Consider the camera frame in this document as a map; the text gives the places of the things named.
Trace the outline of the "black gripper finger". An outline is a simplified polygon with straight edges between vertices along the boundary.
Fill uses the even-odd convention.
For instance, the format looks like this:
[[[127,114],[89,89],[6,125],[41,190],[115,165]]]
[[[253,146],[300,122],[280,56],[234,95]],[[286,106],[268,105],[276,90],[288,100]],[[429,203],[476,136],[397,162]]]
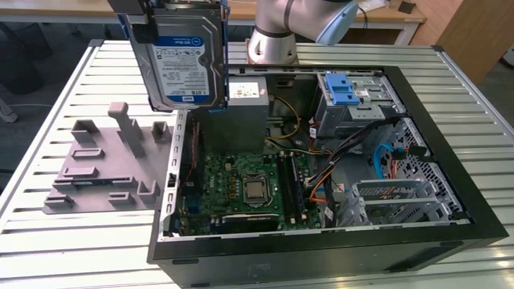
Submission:
[[[109,0],[129,39],[138,43],[154,43],[159,36],[153,19],[153,1]]]

